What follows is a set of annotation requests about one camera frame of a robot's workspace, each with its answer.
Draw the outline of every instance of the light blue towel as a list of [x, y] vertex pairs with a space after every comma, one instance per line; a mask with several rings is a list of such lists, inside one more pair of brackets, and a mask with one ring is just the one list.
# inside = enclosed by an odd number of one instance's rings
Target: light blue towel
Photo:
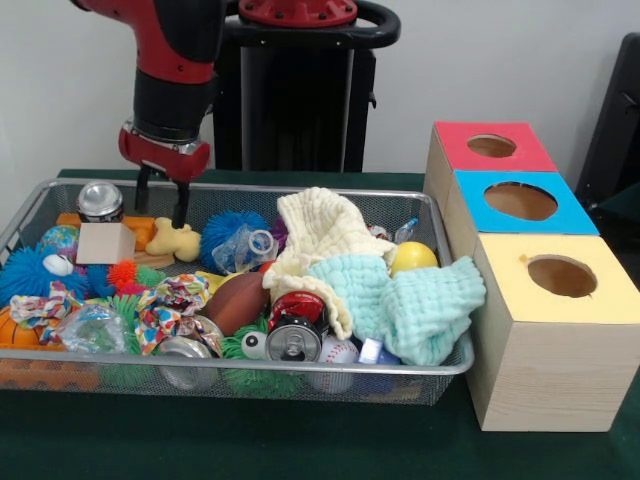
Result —
[[353, 333], [361, 340], [383, 341], [382, 291], [390, 278], [382, 257], [375, 255], [336, 255], [307, 271], [341, 297], [353, 319]]
[[469, 313], [484, 303], [485, 288], [469, 257], [449, 267], [399, 272], [393, 279], [384, 261], [341, 255], [307, 272], [343, 298], [355, 335], [384, 342], [408, 365], [439, 365], [469, 328]]

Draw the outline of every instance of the plastic bag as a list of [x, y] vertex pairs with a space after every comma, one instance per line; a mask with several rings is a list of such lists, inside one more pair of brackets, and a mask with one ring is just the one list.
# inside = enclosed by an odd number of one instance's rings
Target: plastic bag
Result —
[[278, 242], [267, 230], [240, 227], [223, 244], [211, 251], [216, 267], [225, 275], [244, 273], [278, 256]]
[[103, 305], [84, 305], [67, 315], [56, 328], [56, 335], [70, 352], [125, 352], [124, 319]]

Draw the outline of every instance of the cream towel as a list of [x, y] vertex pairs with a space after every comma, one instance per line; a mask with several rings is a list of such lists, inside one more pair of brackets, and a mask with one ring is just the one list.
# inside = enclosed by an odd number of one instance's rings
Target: cream towel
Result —
[[287, 246], [265, 274], [262, 286], [271, 291], [273, 301], [297, 290], [315, 293], [325, 302], [336, 336], [349, 338], [353, 322], [344, 302], [329, 285], [305, 275], [306, 270], [325, 258], [345, 254], [381, 256], [389, 266], [396, 246], [371, 235], [358, 207], [326, 188], [280, 197], [278, 212], [289, 231]]

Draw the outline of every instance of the wire mesh bin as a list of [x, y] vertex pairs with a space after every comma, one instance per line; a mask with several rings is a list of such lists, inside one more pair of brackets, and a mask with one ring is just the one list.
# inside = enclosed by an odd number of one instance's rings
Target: wire mesh bin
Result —
[[[90, 180], [57, 179], [38, 186], [0, 236], [0, 263], [22, 246], [35, 246], [60, 213], [75, 212], [82, 186]], [[123, 193], [126, 214], [134, 214], [135, 182], [113, 182]], [[149, 215], [170, 217], [176, 193], [167, 183], [151, 183]], [[194, 184], [187, 223], [202, 231], [207, 219], [224, 210], [253, 210], [268, 222], [276, 200], [298, 188]], [[365, 220], [394, 231], [418, 218], [413, 240], [451, 263], [442, 221], [432, 200], [421, 193], [336, 190], [353, 201]], [[167, 267], [168, 275], [192, 273], [197, 263]], [[258, 360], [203, 360], [169, 356], [87, 355], [46, 350], [0, 349], [0, 388], [183, 395], [219, 398], [288, 398], [433, 405], [453, 377], [473, 363], [468, 333], [438, 367], [329, 365]]]

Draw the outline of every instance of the red box top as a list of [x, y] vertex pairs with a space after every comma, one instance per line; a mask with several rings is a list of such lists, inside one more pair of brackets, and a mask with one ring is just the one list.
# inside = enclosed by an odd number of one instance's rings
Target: red box top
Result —
[[435, 127], [454, 170], [558, 170], [527, 123], [436, 122]]

